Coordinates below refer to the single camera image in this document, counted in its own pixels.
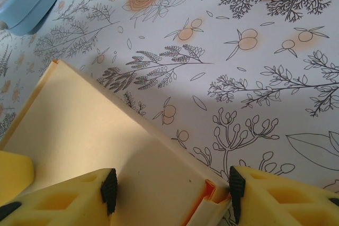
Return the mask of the light blue alarm clock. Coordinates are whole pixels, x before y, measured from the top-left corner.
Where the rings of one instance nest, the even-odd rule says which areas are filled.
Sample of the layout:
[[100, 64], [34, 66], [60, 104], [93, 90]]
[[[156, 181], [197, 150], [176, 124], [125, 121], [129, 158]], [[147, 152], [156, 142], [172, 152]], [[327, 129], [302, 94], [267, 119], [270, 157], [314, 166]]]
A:
[[34, 34], [56, 0], [0, 0], [0, 31]]

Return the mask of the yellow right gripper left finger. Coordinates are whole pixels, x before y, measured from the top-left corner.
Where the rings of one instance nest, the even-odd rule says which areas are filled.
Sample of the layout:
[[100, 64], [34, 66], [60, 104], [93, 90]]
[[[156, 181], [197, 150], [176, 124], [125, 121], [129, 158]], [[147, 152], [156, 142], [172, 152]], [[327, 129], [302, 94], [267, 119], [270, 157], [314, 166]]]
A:
[[103, 168], [19, 196], [0, 206], [0, 226], [111, 226], [114, 168]]

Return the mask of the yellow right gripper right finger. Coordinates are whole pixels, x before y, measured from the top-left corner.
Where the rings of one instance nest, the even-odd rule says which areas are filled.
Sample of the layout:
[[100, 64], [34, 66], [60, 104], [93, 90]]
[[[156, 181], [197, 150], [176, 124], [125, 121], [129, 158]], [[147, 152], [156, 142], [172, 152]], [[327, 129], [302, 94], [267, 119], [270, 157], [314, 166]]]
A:
[[229, 186], [238, 226], [339, 226], [339, 194], [245, 166]]

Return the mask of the yellow paper box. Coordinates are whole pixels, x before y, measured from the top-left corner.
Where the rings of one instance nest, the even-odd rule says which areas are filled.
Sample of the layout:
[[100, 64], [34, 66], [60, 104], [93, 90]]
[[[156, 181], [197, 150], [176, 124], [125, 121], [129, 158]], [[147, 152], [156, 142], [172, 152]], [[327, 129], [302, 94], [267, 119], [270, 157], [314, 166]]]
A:
[[0, 150], [34, 164], [34, 182], [20, 196], [114, 168], [118, 190], [111, 226], [217, 226], [230, 205], [224, 179], [60, 60], [39, 80]]

